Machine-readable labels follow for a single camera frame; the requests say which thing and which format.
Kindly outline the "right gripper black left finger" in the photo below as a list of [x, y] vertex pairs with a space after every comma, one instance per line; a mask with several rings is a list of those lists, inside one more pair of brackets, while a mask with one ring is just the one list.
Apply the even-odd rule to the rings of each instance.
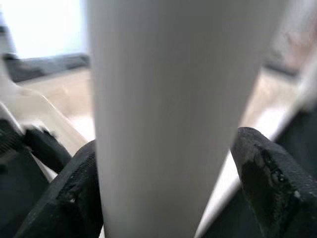
[[103, 214], [95, 141], [81, 147], [30, 211], [17, 238], [97, 238]]

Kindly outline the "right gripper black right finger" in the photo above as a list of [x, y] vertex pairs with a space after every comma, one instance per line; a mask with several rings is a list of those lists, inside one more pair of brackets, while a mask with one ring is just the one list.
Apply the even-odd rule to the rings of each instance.
[[238, 128], [230, 151], [263, 237], [315, 238], [317, 181], [254, 128]]

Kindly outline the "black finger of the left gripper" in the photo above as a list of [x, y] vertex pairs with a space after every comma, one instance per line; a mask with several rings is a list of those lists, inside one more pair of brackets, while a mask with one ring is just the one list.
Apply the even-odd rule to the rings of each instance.
[[24, 143], [37, 159], [57, 174], [72, 159], [66, 148], [46, 129], [27, 128]]

